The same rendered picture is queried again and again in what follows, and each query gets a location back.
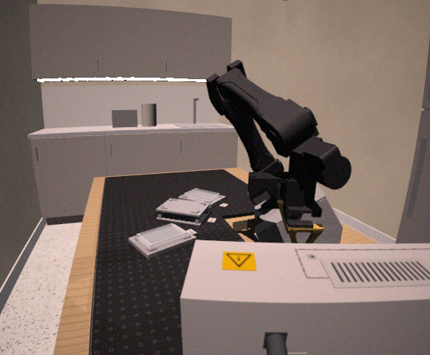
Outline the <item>light grey machine housing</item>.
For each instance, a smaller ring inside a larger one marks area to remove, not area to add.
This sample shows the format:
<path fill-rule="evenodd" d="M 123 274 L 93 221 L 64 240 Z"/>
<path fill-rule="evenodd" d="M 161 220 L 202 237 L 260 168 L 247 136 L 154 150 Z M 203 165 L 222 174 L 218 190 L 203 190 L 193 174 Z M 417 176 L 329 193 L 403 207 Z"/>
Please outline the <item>light grey machine housing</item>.
<path fill-rule="evenodd" d="M 430 355 L 430 243 L 196 240 L 183 355 Z"/>

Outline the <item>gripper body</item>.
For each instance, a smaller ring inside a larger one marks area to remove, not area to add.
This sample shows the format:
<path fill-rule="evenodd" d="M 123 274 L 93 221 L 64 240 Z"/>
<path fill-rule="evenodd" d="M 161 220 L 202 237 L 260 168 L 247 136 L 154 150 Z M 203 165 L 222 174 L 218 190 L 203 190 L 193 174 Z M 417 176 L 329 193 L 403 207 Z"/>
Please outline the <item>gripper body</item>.
<path fill-rule="evenodd" d="M 315 201 L 317 182 L 307 177 L 303 177 L 303 181 L 306 181 L 304 206 L 283 205 L 282 213 L 290 228 L 313 228 L 313 222 L 311 220 L 297 220 L 297 218 L 301 217 L 301 213 L 312 214 L 312 217 L 321 217 L 322 209 Z"/>

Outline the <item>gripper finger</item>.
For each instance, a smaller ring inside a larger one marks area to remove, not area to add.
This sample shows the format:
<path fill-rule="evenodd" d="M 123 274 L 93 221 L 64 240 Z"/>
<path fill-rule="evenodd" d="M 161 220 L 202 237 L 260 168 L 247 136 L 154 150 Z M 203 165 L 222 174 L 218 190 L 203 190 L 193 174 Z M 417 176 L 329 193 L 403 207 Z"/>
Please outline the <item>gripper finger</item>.
<path fill-rule="evenodd" d="M 296 239 L 297 232 L 310 232 L 311 234 L 308 237 L 306 243 L 313 243 L 318 238 L 318 236 L 324 231 L 324 227 L 322 226 L 322 224 L 313 224 L 313 228 L 290 228 L 287 225 L 287 229 L 289 231 L 290 239 L 292 243 L 297 243 L 297 239 Z"/>
<path fill-rule="evenodd" d="M 283 215 L 283 213 L 282 213 L 282 208 L 283 208 L 283 201 L 282 200 L 277 200 L 277 204 L 278 204 L 278 207 L 279 207 L 279 211 L 280 211 L 280 213 L 281 213 L 281 217 L 282 217 L 282 220 L 283 220 L 283 222 L 284 222 L 284 227 L 285 227 L 285 229 L 286 229 L 286 232 L 288 233 L 288 229 L 287 229 L 287 222 L 286 222 L 286 220 L 285 220 L 285 218 L 284 218 L 284 215 Z M 303 216 L 303 214 L 301 214 L 301 218 L 302 218 L 302 216 Z M 297 218 L 297 220 L 300 220 L 301 218 Z M 288 233 L 289 234 L 289 233 Z"/>

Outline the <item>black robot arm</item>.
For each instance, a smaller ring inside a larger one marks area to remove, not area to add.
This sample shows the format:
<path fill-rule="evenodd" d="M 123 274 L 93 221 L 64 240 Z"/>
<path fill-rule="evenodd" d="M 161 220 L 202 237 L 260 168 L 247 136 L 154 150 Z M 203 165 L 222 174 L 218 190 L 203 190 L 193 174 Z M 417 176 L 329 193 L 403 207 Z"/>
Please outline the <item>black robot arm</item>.
<path fill-rule="evenodd" d="M 248 197 L 253 205 L 264 202 L 262 209 L 278 209 L 277 200 L 282 200 L 285 206 L 304 206 L 303 178 L 334 190 L 347 183 L 352 171 L 349 160 L 335 144 L 316 137 L 318 123 L 309 108 L 255 85 L 247 79 L 240 60 L 227 65 L 227 71 L 205 81 L 215 110 L 232 123 L 248 153 L 253 170 L 248 175 Z M 283 172 L 281 161 L 268 151 L 253 119 L 277 154 L 290 156 L 288 172 Z"/>

